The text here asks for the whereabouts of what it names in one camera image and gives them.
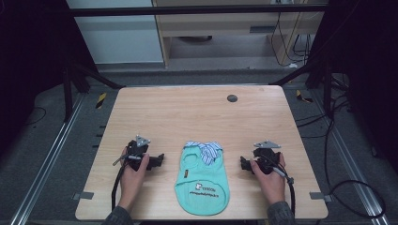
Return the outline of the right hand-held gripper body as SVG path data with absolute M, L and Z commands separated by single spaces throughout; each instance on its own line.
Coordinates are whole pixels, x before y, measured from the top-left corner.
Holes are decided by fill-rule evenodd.
M 279 145 L 270 142 L 258 142 L 253 145 L 254 162 L 257 167 L 264 174 L 270 174 L 272 172 L 280 172 L 280 152 L 274 152 L 274 148 L 279 148 Z

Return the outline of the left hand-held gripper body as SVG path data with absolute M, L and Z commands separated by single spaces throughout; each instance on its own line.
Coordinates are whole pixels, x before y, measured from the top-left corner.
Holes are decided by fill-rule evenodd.
M 127 146 L 127 156 L 125 161 L 137 171 L 142 162 L 142 158 L 148 149 L 150 140 L 140 135 L 137 135 L 134 140 L 131 140 Z

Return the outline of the person's left hand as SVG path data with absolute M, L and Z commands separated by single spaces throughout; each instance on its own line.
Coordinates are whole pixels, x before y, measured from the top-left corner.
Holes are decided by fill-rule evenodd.
M 118 205 L 127 211 L 131 211 L 138 197 L 139 191 L 145 180 L 146 167 L 149 162 L 149 154 L 144 154 L 141 165 L 137 171 L 131 166 L 126 166 L 121 175 L 121 197 Z

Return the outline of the person's right hand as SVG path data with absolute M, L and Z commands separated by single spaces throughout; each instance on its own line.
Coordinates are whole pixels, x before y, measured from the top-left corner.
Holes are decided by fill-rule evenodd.
M 276 172 L 264 174 L 258 164 L 250 160 L 252 170 L 256 179 L 259 182 L 261 192 L 266 198 L 269 205 L 285 201 L 285 182 L 284 178 Z

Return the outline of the mint green pet shirt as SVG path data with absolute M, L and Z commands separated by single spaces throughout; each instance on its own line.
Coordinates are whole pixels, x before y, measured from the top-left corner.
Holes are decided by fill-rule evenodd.
M 186 142 L 175 193 L 182 209 L 196 216 L 217 215 L 226 208 L 230 189 L 219 143 Z

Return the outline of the yellow black striped tape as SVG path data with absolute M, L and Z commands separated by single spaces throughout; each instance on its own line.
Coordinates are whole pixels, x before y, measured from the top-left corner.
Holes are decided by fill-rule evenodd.
M 107 93 L 105 93 L 105 92 L 104 92 L 104 93 L 101 93 L 101 94 L 99 95 L 98 101 L 97 101 L 96 106 L 95 106 L 96 109 L 100 109 L 100 108 L 101 108 L 101 106 L 102 106 L 102 104 L 103 104 L 104 99 L 106 98 L 106 96 L 107 96 Z
M 304 96 L 302 95 L 301 91 L 299 91 L 299 90 L 296 90 L 296 98 L 297 98 L 298 100 L 301 100 L 301 101 L 304 101 L 304 102 L 307 102 L 307 103 L 313 103 L 313 102 L 314 102 L 312 98 L 310 98 L 310 97 L 304 97 Z

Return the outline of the black metal stand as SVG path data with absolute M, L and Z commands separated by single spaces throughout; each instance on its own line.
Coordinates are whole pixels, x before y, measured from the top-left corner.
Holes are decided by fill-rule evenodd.
M 79 93 L 87 93 L 90 90 L 90 85 L 85 79 L 86 76 L 97 80 L 113 89 L 121 89 L 123 85 L 112 82 L 101 76 L 97 71 L 84 67 L 80 64 L 68 64 L 63 68 L 63 87 L 64 87 L 64 101 L 65 101 L 65 117 L 67 122 L 73 113 L 71 86 L 74 84 Z
M 331 66 L 328 59 L 310 59 L 306 65 L 296 69 L 276 82 L 271 82 L 270 85 L 283 86 L 304 73 L 309 74 L 305 82 L 307 88 L 314 89 L 317 88 L 320 83 L 323 83 L 323 110 L 327 117 L 331 118 Z

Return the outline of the white cabinet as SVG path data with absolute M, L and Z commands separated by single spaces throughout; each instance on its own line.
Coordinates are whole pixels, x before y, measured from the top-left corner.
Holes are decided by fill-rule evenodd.
M 67 0 L 70 9 L 152 7 L 151 0 Z M 97 65 L 162 63 L 155 17 L 76 17 Z

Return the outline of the light wooden desk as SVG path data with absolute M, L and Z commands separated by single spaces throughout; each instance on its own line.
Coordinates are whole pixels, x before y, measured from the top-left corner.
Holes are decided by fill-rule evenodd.
M 323 4 L 329 0 L 151 0 L 155 7 Z M 160 36 L 205 37 L 218 35 L 265 34 L 271 43 L 277 62 L 285 64 L 299 35 L 314 35 L 324 13 L 270 12 L 158 15 Z

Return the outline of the grey metal table bracket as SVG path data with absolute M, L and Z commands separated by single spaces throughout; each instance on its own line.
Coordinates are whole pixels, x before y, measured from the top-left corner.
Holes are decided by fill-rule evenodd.
M 91 200 L 93 198 L 93 196 L 94 196 L 93 192 L 82 191 L 82 192 L 75 192 L 72 195 L 72 199 L 75 200 L 75 201 L 78 201 L 80 199 Z
M 312 200 L 323 200 L 325 203 L 331 203 L 333 201 L 331 195 L 325 195 L 322 192 L 310 192 L 309 194 Z

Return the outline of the aluminium floor rail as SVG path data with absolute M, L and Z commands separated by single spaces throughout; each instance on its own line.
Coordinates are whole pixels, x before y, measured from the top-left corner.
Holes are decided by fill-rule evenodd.
M 364 172 L 361 170 L 357 161 L 353 158 L 340 130 L 337 128 L 335 122 L 335 113 L 348 104 L 348 100 L 346 99 L 345 95 L 338 96 L 331 100 L 331 118 L 327 117 L 323 110 L 323 94 L 320 91 L 315 90 L 311 91 L 311 95 L 313 96 L 314 103 L 319 111 L 324 114 L 323 120 L 327 125 L 327 132 L 325 136 L 326 140 L 324 143 L 324 171 L 331 194 L 333 194 L 337 188 L 341 188 L 343 185 L 352 184 L 356 190 L 356 193 L 359 195 L 360 202 L 365 210 L 362 217 L 369 219 L 373 225 L 390 225 L 390 222 L 386 216 L 387 205 L 384 202 L 384 199 L 375 190 L 375 188 L 368 183 Z M 332 142 L 334 149 L 337 151 L 338 156 L 343 162 L 344 169 L 349 177 L 347 181 L 338 182 L 336 185 L 332 185 L 329 182 L 329 142 Z
M 21 202 L 20 206 L 18 207 L 17 211 L 13 215 L 12 219 L 10 220 L 9 225 L 25 225 L 29 216 L 36 205 L 39 195 L 41 194 L 49 175 L 51 174 L 54 164 L 58 159 L 59 154 L 61 153 L 65 141 L 67 140 L 69 133 L 80 113 L 82 105 L 85 101 L 86 94 L 78 94 L 76 97 L 75 102 L 72 106 L 72 112 L 70 118 L 62 124 L 54 142 L 44 159 L 43 163 L 41 164 L 38 173 L 28 189 L 27 193 L 25 194 L 23 201 Z

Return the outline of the black horizontal frame bar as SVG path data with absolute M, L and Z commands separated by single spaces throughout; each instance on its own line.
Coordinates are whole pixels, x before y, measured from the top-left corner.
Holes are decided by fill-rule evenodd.
M 326 11 L 329 4 L 294 5 L 230 5 L 230 6 L 183 6 L 183 7 L 118 7 L 69 9 L 74 17 L 95 16 L 144 16 L 144 15 L 189 15 L 217 13 L 270 13 Z

